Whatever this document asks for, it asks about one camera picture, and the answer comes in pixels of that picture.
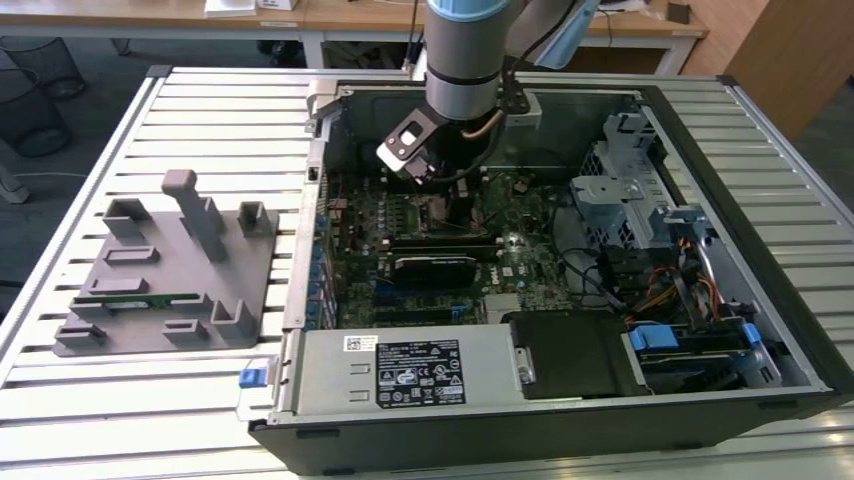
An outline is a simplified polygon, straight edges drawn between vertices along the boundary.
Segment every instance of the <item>metal bracket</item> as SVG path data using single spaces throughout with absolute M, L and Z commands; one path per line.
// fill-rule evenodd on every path
M 276 423 L 274 417 L 282 412 L 290 412 L 296 408 L 296 389 L 297 389 L 297 362 L 304 341 L 304 332 L 300 329 L 282 330 L 281 350 L 278 351 L 278 363 L 273 369 L 272 375 L 272 397 L 274 408 L 269 413 L 270 423 Z
M 340 98 L 352 95 L 352 90 L 337 92 L 337 80 L 312 80 L 308 84 L 308 95 L 305 96 L 305 109 L 308 110 L 308 121 L 305 122 L 305 133 L 317 133 L 317 125 L 324 117 L 341 111 Z
M 659 207 L 649 214 L 649 226 L 652 227 L 652 241 L 671 240 L 672 228 L 691 228 L 692 224 L 705 220 L 705 212 L 696 206 Z
M 516 347 L 513 350 L 516 359 L 516 373 L 521 385 L 536 383 L 536 373 L 533 362 L 531 361 L 531 351 L 527 348 Z
M 527 99 L 528 110 L 524 113 L 509 113 L 507 115 L 505 125 L 507 127 L 533 127 L 533 130 L 539 129 L 539 124 L 543 119 L 543 109 L 539 106 L 539 100 L 536 95 L 531 92 L 524 92 L 524 98 Z
M 531 111 L 531 105 L 528 104 L 528 96 L 524 94 L 519 80 L 516 80 L 513 75 L 505 73 L 501 78 L 501 84 L 501 109 L 508 115 L 524 115 Z

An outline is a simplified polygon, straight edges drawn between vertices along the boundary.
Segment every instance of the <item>cardboard box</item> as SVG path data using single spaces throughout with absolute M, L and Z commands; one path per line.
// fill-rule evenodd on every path
M 276 10 L 293 10 L 298 0 L 257 0 L 258 8 L 272 8 Z

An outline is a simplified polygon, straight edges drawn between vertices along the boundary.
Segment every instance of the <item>gray carpet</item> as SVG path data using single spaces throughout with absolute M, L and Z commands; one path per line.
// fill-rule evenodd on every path
M 254 42 L 134 40 L 133 54 L 116 55 L 106 39 L 66 39 L 88 90 L 58 104 L 74 133 L 73 144 L 58 153 L 21 159 L 0 144 L 0 161 L 13 173 L 73 172 L 86 174 L 118 123 L 149 65 L 264 67 L 268 57 Z M 9 61 L 0 54 L 0 68 Z M 796 147 L 836 193 L 854 207 L 854 89 L 843 87 L 803 132 Z M 0 280 L 25 280 L 56 226 L 70 205 L 81 179 L 26 177 L 30 200 L 9 206 L 0 201 Z M 16 291 L 0 287 L 0 312 L 8 310 Z

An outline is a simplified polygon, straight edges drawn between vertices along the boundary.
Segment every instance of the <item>wastebasket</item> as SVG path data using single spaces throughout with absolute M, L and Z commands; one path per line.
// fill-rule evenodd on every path
M 0 139 L 24 157 L 53 153 L 70 131 L 32 70 L 0 70 Z
M 0 49 L 18 68 L 38 74 L 48 97 L 69 98 L 84 90 L 85 81 L 61 38 L 0 37 Z

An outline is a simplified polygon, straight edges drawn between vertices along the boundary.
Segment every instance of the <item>desk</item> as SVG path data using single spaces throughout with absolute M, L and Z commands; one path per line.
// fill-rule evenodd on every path
M 416 20 L 420 31 L 423 9 Z M 301 0 L 292 11 L 204 18 L 204 0 L 4 0 L 0 34 L 62 37 L 298 40 L 309 68 L 322 68 L 324 41 L 405 42 L 411 4 L 381 0 Z M 593 19 L 581 46 L 665 50 L 656 73 L 676 75 L 705 27 L 639 13 Z

